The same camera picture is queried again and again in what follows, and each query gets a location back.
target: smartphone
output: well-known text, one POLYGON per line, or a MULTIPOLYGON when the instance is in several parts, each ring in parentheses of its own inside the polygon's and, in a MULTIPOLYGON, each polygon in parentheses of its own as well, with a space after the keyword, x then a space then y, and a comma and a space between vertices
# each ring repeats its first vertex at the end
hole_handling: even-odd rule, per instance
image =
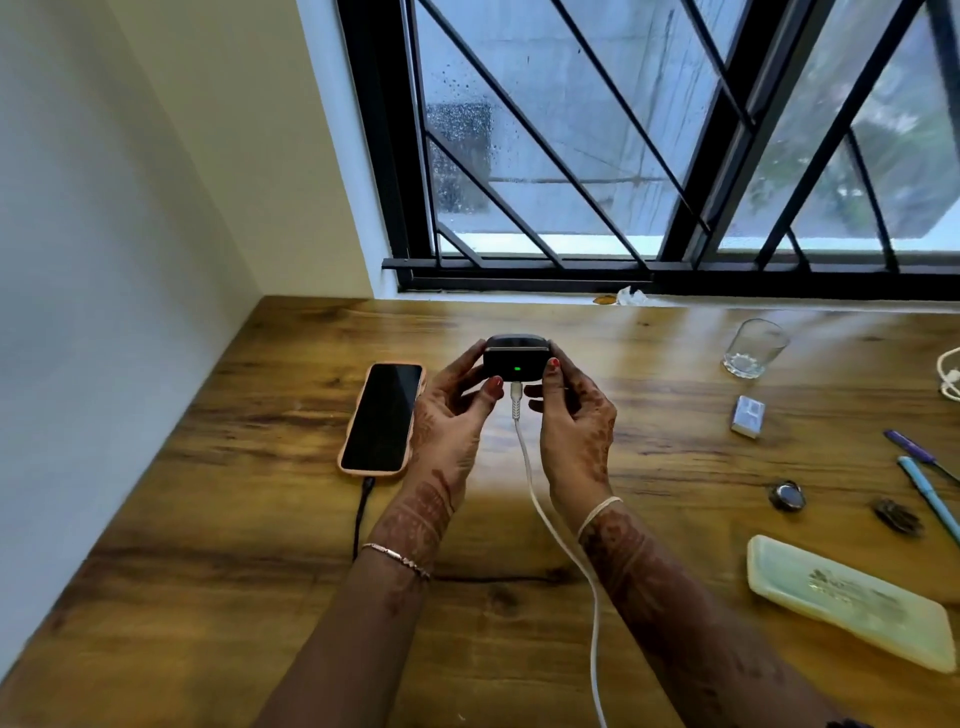
POLYGON ((371 365, 347 425, 337 465, 351 475, 400 473, 410 456, 414 402, 423 389, 423 367, 406 362, 371 365))

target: wooden desk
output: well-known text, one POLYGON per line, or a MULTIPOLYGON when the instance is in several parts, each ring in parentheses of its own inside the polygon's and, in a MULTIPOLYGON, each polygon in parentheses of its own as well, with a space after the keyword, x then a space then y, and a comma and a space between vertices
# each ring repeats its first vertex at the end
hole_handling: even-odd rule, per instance
MULTIPOLYGON (((555 338, 619 408, 613 488, 787 660, 877 728, 960 725, 960 678, 930 672, 747 589, 764 533, 947 605, 960 633, 960 548, 895 465, 895 427, 960 470, 960 405, 936 392, 960 319, 776 311, 793 343, 757 383, 720 356, 754 315, 612 308, 267 299, 253 313, 0 691, 2 726, 242 726, 349 564, 359 482, 339 474, 375 360, 436 371, 480 336, 555 338), (737 395, 763 437, 729 431, 737 395), (774 511, 765 486, 809 504, 774 511), (921 514, 910 541, 868 508, 921 514)), ((524 409, 536 442, 539 416, 524 409)), ((546 498, 537 449, 534 464, 546 498)), ((960 515, 960 488, 933 481, 960 515)), ((394 492, 373 493, 369 526, 394 492)), ((396 726, 590 726, 590 597, 534 512, 502 401, 444 541, 396 701, 396 726)), ((612 727, 680 722, 606 603, 600 690, 612 727)))

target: forearm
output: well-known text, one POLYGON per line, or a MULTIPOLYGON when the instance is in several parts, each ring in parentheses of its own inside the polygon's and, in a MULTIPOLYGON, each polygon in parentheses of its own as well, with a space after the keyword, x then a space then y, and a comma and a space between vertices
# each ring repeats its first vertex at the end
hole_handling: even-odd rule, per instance
POLYGON ((842 717, 623 505, 580 544, 688 728, 824 728, 842 717))
MULTIPOLYGON (((443 486, 410 473, 369 541, 432 571, 450 513, 443 486)), ((385 724, 425 593, 412 570, 362 549, 255 726, 385 724)))

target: white wall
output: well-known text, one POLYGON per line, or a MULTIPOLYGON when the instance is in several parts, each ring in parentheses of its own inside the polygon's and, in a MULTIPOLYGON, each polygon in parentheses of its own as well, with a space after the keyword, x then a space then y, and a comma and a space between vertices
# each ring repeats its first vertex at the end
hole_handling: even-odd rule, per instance
POLYGON ((0 675, 258 298, 101 0, 0 3, 0 675))
MULTIPOLYGON (((108 2, 264 294, 391 295, 396 279, 379 270, 386 235, 333 0, 313 23, 330 34, 313 62, 339 62, 333 76, 349 98, 329 115, 296 0, 108 2), (361 140, 349 157, 334 150, 328 121, 351 125, 361 140), (365 174, 358 203, 355 180, 365 174), (369 261, 358 228, 367 250, 376 248, 369 261)), ((335 89, 333 99, 343 94, 335 89)))

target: blue pen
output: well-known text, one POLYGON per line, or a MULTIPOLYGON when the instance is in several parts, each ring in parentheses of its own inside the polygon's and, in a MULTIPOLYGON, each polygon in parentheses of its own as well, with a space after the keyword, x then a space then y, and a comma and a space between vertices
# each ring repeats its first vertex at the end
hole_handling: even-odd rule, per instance
POLYGON ((937 495, 937 492, 933 490, 933 486, 930 485, 930 481, 926 479, 926 476, 921 472, 920 466, 914 461, 912 457, 898 457, 897 462, 900 464, 900 467, 910 476, 910 479, 913 481, 913 484, 917 486, 917 490, 920 491, 920 495, 926 498, 926 502, 930 504, 930 507, 933 509, 933 512, 937 514, 937 518, 940 519, 947 531, 950 532, 950 535, 953 537, 953 540, 960 545, 960 523, 957 523, 956 519, 953 517, 953 514, 949 512, 947 507, 944 505, 944 502, 940 500, 940 496, 937 495))

